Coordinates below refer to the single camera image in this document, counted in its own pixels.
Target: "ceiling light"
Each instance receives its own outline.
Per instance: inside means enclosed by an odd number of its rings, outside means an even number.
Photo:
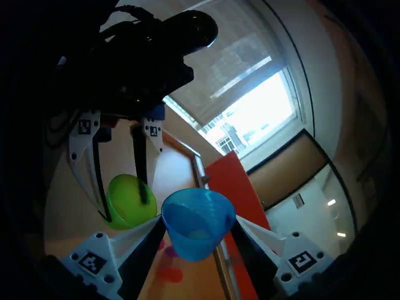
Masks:
[[[335,199],[332,199],[331,201],[328,201],[328,206],[334,205],[336,203]]]

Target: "blue plastic cup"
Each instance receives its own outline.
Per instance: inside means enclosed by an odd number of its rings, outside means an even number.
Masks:
[[[161,215],[176,254],[192,262],[207,258],[236,218],[227,198],[204,188],[173,193],[162,204]]]

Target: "black cable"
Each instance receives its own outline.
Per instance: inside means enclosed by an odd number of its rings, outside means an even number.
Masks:
[[[72,117],[73,115],[74,115],[74,111],[71,111],[71,112],[68,114],[68,116],[65,118],[65,120],[64,120],[60,125],[58,125],[56,128],[53,128],[53,127],[52,127],[52,119],[49,118],[48,121],[47,121],[47,128],[48,128],[48,130],[49,130],[51,133],[58,133],[58,132],[60,132],[60,131],[65,127],[65,125],[67,125],[67,123],[71,120],[71,117]]]
[[[84,112],[83,110],[78,111],[76,116],[73,118],[73,120],[69,124],[69,126],[68,126],[67,130],[65,131],[64,135],[57,142],[55,142],[54,144],[51,144],[49,142],[48,130],[47,130],[47,128],[45,128],[45,132],[44,132],[45,138],[44,139],[45,139],[45,142],[46,142],[47,146],[50,149],[52,149],[52,150],[57,149],[57,148],[61,147],[62,144],[64,144],[64,142],[68,139],[68,137],[70,136],[70,133],[74,129],[75,124],[78,122],[79,118],[82,116],[83,112]]]

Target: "screw hole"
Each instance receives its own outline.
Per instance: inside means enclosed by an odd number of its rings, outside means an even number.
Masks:
[[[285,273],[280,277],[280,280],[282,280],[284,283],[287,283],[292,279],[292,274],[290,273]]]
[[[115,278],[114,276],[107,274],[106,276],[104,276],[104,281],[108,284],[112,284],[114,282]]]

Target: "green plastic cup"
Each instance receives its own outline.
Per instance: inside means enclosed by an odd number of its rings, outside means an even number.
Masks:
[[[105,221],[115,230],[139,226],[157,215],[157,201],[149,186],[136,176],[114,177],[106,194],[112,221]]]

